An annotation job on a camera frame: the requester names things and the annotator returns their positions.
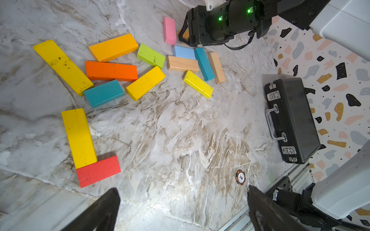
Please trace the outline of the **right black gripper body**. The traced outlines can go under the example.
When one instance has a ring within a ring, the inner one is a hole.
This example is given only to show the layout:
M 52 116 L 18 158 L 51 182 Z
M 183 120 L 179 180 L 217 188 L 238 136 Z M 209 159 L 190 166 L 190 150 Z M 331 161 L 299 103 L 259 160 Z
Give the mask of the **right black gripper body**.
M 178 39 L 190 47 L 226 45 L 238 34 L 247 32 L 249 45 L 253 38 L 263 37 L 272 24 L 272 1 L 226 1 L 207 11 L 199 5 L 190 9 Z M 189 30 L 189 39 L 183 33 Z

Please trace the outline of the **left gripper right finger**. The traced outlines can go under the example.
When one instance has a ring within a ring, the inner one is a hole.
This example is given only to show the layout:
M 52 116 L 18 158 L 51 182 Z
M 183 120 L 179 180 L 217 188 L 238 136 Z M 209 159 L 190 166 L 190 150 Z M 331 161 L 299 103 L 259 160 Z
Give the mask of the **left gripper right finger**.
M 271 198 L 253 185 L 248 187 L 249 217 L 256 231 L 306 231 Z

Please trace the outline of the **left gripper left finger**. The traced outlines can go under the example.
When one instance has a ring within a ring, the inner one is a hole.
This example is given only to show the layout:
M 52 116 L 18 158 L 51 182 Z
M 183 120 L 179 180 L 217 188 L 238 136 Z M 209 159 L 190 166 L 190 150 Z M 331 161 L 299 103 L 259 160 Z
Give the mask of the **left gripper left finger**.
M 82 212 L 64 231 L 113 231 L 119 211 L 120 196 L 117 188 L 109 189 Z

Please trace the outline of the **small amber block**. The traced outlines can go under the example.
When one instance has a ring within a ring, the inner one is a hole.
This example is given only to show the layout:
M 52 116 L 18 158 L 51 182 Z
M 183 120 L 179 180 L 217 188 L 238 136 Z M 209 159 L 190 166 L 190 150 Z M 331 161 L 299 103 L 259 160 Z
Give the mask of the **small amber block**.
M 189 30 L 188 29 L 183 33 L 183 38 L 184 39 L 189 39 Z

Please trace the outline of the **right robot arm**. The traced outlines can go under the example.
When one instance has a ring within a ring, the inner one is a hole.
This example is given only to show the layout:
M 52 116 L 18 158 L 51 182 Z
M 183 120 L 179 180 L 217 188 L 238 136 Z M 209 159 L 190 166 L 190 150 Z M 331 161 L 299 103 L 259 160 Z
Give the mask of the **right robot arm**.
M 369 1 L 206 1 L 190 9 L 179 40 L 226 45 L 268 36 L 279 78 L 265 85 L 271 138 L 315 182 L 271 198 L 302 224 L 370 228 Z

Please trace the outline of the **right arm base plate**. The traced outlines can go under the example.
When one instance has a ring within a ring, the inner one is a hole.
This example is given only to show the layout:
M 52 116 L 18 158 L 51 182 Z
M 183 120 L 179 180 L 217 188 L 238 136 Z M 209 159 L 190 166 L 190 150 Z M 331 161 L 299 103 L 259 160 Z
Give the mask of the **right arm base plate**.
M 278 180 L 267 192 L 266 192 L 266 195 L 269 197 L 269 198 L 273 198 L 273 194 L 274 194 L 274 191 L 276 189 L 283 189 L 283 190 L 287 190 L 287 191 L 290 191 L 290 186 L 291 186 L 291 182 L 290 182 L 290 178 L 288 176 L 284 176 L 282 177 L 280 180 Z

